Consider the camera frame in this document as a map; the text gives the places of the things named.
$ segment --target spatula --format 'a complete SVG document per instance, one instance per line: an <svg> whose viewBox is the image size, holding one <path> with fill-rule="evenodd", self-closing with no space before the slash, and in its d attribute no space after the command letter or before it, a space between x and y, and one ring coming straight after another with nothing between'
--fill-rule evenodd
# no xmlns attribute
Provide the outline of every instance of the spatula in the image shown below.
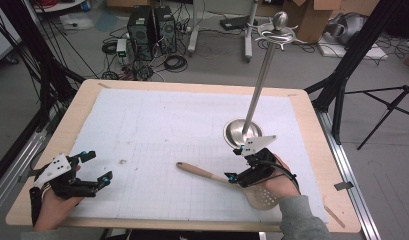
<svg viewBox="0 0 409 240"><path fill-rule="evenodd" d="M233 185L233 187L241 189L247 197L248 203L255 209L269 210L274 208L279 203L278 199L276 199L269 191L259 185L242 188L238 184L229 183L226 178L219 177L213 173L207 172L206 170L193 166L191 164L185 162L177 162L176 166L186 172L208 179L213 179L218 182Z"/></svg>

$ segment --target white desk leg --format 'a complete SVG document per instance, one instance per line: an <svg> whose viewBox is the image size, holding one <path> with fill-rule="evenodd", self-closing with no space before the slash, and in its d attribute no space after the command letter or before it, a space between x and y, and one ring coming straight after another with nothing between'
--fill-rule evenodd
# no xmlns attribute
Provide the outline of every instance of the white desk leg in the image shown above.
<svg viewBox="0 0 409 240"><path fill-rule="evenodd" d="M256 16L257 6L258 0L253 0L253 6L251 8L250 13L250 21L248 22L248 24L250 24L251 26L254 24L254 17ZM245 60L247 61L247 63L249 63L251 61L251 58L253 57L253 49L251 46L251 33L252 28L249 26L245 34Z"/></svg>
<svg viewBox="0 0 409 240"><path fill-rule="evenodd" d="M189 38L189 46L188 46L189 57L192 57L192 54L195 52L195 45L197 44L197 37L198 37L198 29L200 29L200 27L198 26L198 22L197 22L196 0L194 0L192 3L192 27L193 28L191 32L191 37Z"/></svg>

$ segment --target gray floor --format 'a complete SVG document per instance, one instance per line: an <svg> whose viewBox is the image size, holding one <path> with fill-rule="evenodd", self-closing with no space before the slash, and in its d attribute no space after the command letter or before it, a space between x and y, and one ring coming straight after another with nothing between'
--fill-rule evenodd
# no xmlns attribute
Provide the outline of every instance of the gray floor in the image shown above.
<svg viewBox="0 0 409 240"><path fill-rule="evenodd" d="M101 52L101 41L108 37L110 31L125 26L127 21L114 18L112 13L102 9L90 11L88 16L95 27L71 32L67 38L92 69L100 72L104 68L105 56ZM200 27L222 30L217 24L218 19L206 18ZM58 39L69 67L81 75L91 75L68 44L61 37ZM197 45L196 53L191 58L187 57L186 71L163 71L161 76L154 75L152 81L163 81L164 78L166 82L180 83L255 84L265 53L256 43L253 43L253 58L249 64L243 57L241 38L202 32ZM384 50L387 53L394 51L393 48ZM307 53L298 46L288 45L283 52L277 50L265 86L306 88L329 76L339 61L338 58L322 57L317 49ZM402 61L393 54L379 66L370 60L363 61L349 80L347 91L409 85L409 67ZM388 91L377 96L391 101L400 93ZM400 106L409 110L409 96ZM0 64L0 159L37 109L36 93L24 66ZM385 105L363 94L346 95L341 140L381 238L409 239L409 116L394 111L363 149L356 150L385 110ZM21 184L18 184L0 209L0 239L17 239L20 232L31 230L5 223L5 216L20 189ZM96 228L68 228L63 234L72 239L98 239L101 231ZM364 239L364 236L360 233L333 234L333 238ZM281 235L271 233L268 239L281 239Z"/></svg>

